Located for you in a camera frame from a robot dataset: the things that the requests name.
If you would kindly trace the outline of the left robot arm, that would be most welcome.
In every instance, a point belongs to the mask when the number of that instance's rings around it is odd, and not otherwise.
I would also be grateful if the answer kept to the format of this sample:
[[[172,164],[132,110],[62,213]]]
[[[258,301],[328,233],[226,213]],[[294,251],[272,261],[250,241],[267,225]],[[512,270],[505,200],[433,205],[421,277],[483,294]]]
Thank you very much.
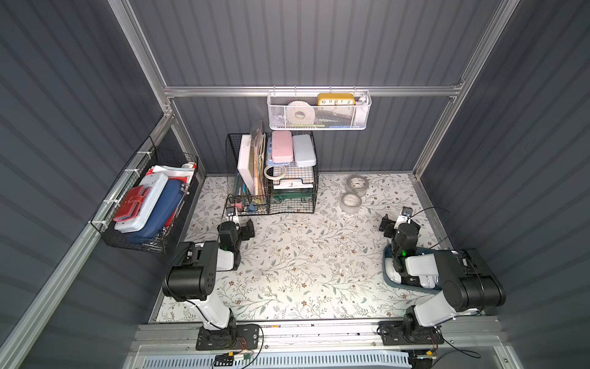
[[[238,270],[241,244],[255,236],[254,223],[226,221],[218,226],[218,238],[202,243],[184,242],[162,282],[164,296],[194,308],[209,331],[228,331],[233,313],[215,292],[217,273]]]

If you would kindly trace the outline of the white rounded mouse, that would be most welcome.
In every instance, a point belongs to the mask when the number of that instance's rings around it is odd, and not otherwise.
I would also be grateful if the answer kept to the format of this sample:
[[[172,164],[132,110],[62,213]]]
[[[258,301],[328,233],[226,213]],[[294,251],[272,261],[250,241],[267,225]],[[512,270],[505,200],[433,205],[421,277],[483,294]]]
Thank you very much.
[[[395,284],[402,284],[402,277],[394,268],[393,259],[386,258],[384,261],[387,278]]]

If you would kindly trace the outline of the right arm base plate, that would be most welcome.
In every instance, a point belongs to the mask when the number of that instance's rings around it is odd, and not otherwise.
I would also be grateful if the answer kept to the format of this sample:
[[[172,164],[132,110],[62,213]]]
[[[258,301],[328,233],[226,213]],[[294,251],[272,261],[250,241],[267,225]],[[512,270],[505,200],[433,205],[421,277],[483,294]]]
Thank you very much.
[[[384,321],[378,325],[376,333],[385,346],[431,345],[444,343],[442,334],[435,327],[422,327],[401,321]]]

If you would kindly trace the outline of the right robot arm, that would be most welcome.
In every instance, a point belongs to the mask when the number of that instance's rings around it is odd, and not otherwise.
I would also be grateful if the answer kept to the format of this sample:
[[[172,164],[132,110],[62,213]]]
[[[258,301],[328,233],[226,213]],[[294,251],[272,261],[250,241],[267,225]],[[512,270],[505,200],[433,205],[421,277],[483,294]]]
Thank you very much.
[[[378,328],[383,335],[400,335],[413,343],[431,338],[454,318],[475,315],[505,304],[499,279],[473,248],[436,250],[418,246],[421,226],[404,208],[396,220],[383,216],[378,230],[390,240],[383,252],[385,282],[425,296],[407,309],[398,326]]]

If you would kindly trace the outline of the teal storage box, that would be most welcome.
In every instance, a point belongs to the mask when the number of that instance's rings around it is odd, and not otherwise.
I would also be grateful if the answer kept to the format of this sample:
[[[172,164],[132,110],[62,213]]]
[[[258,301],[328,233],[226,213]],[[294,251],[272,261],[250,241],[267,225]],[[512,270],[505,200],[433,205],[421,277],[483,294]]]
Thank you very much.
[[[415,284],[404,284],[401,275],[393,267],[392,244],[388,244],[383,250],[383,279],[392,288],[401,288],[429,295],[435,295],[442,291],[437,284],[434,284],[433,288],[424,288],[419,281]]]

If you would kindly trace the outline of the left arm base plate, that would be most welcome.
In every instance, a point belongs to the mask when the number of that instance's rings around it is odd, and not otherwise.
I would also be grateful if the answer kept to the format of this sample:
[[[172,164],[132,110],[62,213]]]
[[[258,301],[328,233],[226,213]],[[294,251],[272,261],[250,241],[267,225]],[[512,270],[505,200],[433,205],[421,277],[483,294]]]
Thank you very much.
[[[195,349],[197,351],[242,351],[258,347],[263,337],[257,324],[232,325],[222,330],[207,330],[201,327]]]

